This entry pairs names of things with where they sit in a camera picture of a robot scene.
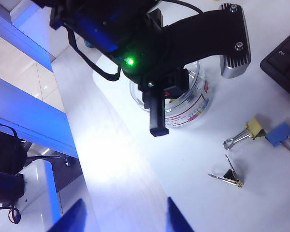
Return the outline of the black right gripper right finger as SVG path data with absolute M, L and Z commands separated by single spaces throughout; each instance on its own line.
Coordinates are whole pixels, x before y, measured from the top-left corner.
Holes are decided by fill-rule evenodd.
M 194 232 L 171 197 L 167 198 L 166 231 Z

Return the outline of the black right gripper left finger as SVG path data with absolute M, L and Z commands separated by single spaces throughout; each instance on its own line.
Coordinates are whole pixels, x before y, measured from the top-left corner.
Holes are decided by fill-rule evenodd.
M 87 209 L 82 199 L 72 207 L 48 230 L 48 232 L 84 232 Z

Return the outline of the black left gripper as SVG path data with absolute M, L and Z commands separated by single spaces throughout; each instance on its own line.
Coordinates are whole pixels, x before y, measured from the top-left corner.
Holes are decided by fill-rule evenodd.
M 189 89 L 187 69 L 175 69 L 159 80 L 148 80 L 138 89 L 142 92 L 144 108 L 149 111 L 149 131 L 154 137 L 169 133 L 165 126 L 165 100 L 177 99 Z

